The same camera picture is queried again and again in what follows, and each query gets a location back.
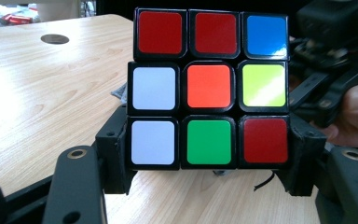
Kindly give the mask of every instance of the white square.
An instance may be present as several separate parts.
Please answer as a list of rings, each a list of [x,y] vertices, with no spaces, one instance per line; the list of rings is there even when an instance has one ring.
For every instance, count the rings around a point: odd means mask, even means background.
[[[175,127],[171,121],[137,120],[131,126],[134,164],[170,165],[174,162]]]
[[[139,110],[175,108],[175,70],[170,67],[137,67],[133,70],[132,105]]]

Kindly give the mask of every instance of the human hand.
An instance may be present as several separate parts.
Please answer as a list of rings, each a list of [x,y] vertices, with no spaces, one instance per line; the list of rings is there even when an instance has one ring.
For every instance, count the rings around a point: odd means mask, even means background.
[[[358,86],[349,89],[342,101],[336,121],[324,129],[327,141],[343,147],[358,147]]]

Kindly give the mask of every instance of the blue square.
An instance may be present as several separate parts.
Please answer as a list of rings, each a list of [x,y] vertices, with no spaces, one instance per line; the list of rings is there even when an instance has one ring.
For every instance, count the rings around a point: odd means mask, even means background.
[[[246,19],[245,52],[255,59],[287,59],[287,19],[250,15]]]

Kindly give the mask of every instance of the rubik's cube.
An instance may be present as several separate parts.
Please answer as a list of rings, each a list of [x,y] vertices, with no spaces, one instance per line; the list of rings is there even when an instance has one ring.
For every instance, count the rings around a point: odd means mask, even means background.
[[[136,8],[126,165],[287,165],[287,22],[281,14]]]

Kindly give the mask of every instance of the wooden table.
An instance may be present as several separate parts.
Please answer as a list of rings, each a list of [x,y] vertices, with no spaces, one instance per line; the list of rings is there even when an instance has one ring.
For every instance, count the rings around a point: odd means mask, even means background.
[[[40,37],[67,36],[63,45]],[[69,147],[90,145],[120,101],[132,22],[116,15],[0,28],[0,187],[52,175]],[[106,195],[111,223],[319,223],[312,197],[292,197],[268,170],[142,171],[131,192]]]

